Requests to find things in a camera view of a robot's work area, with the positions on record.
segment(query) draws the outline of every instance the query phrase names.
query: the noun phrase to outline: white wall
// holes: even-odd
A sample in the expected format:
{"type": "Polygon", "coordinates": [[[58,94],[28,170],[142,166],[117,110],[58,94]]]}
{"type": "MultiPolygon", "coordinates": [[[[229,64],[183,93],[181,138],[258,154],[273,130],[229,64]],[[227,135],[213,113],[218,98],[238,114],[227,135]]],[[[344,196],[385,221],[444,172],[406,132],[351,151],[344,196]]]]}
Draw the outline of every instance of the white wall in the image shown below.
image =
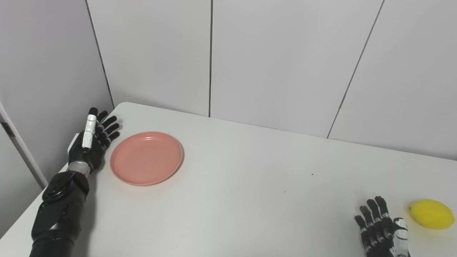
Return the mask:
{"type": "Polygon", "coordinates": [[[330,138],[456,159],[456,9],[386,0],[330,138]]]}
{"type": "MultiPolygon", "coordinates": [[[[326,137],[382,0],[89,0],[115,104],[326,137]]],[[[386,0],[329,137],[454,159],[456,7],[386,0]]]]}
{"type": "Polygon", "coordinates": [[[112,110],[82,0],[0,2],[0,102],[47,179],[91,106],[112,110]]]}
{"type": "Polygon", "coordinates": [[[37,197],[41,189],[1,126],[0,165],[1,238],[37,197]]]}
{"type": "Polygon", "coordinates": [[[211,117],[326,137],[381,0],[214,0],[211,117]]]}
{"type": "Polygon", "coordinates": [[[210,0],[88,0],[115,105],[208,115],[210,0]]]}

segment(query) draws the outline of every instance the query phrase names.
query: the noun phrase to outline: white table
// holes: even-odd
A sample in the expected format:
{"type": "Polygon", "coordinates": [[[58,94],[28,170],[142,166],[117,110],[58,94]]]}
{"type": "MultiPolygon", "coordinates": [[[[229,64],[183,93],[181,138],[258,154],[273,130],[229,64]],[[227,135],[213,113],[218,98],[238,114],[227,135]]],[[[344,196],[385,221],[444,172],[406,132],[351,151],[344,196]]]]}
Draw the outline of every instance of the white table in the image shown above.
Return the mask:
{"type": "MultiPolygon", "coordinates": [[[[431,198],[457,211],[457,162],[121,103],[121,137],[161,131],[185,152],[163,183],[131,186],[109,165],[90,176],[74,257],[363,257],[353,216],[382,195],[409,226],[413,257],[455,256],[457,226],[429,230],[408,204],[431,198]]],[[[28,256],[37,198],[0,240],[28,256]]]]}

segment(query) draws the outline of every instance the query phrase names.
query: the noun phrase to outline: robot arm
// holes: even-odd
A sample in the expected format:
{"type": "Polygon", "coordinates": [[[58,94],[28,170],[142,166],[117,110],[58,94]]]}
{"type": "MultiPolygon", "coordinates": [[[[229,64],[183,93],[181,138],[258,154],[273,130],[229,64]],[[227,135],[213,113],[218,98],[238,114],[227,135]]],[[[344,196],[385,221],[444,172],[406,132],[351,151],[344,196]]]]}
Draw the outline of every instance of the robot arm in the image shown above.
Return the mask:
{"type": "MultiPolygon", "coordinates": [[[[99,123],[108,113],[101,112],[99,123]]],[[[87,177],[97,171],[111,141],[119,136],[116,117],[110,117],[96,126],[92,143],[83,147],[83,131],[75,136],[69,149],[67,171],[56,174],[43,192],[43,202],[32,228],[30,257],[70,257],[74,241],[82,229],[84,203],[89,194],[87,177]]]]}

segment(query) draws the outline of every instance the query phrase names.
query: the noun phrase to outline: yellow lemon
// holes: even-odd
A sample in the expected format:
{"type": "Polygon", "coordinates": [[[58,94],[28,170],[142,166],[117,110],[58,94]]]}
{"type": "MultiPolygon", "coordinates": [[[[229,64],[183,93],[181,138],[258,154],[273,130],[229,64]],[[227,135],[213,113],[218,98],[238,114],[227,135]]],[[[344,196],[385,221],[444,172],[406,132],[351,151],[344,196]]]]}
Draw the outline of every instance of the yellow lemon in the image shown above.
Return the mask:
{"type": "Polygon", "coordinates": [[[410,205],[409,214],[419,224],[430,229],[447,229],[455,221],[451,209],[430,199],[419,200],[410,205]]]}

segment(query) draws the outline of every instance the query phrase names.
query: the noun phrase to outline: robotic hand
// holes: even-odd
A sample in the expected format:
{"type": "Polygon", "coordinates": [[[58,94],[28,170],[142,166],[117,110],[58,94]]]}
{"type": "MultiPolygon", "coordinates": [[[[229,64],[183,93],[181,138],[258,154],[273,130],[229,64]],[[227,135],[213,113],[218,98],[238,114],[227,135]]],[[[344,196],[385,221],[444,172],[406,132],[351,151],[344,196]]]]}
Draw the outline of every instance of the robotic hand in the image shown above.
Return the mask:
{"type": "Polygon", "coordinates": [[[355,217],[367,257],[411,257],[405,221],[402,218],[392,221],[386,201],[380,196],[367,200],[367,204],[371,212],[365,205],[360,207],[365,220],[360,215],[355,217]]]}
{"type": "Polygon", "coordinates": [[[32,251],[30,257],[70,257],[74,241],[81,231],[85,199],[89,193],[87,177],[97,171],[111,141],[119,136],[119,124],[107,111],[97,116],[98,110],[91,108],[87,129],[75,136],[69,147],[67,171],[56,174],[43,192],[43,203],[38,208],[32,228],[32,251]]]}

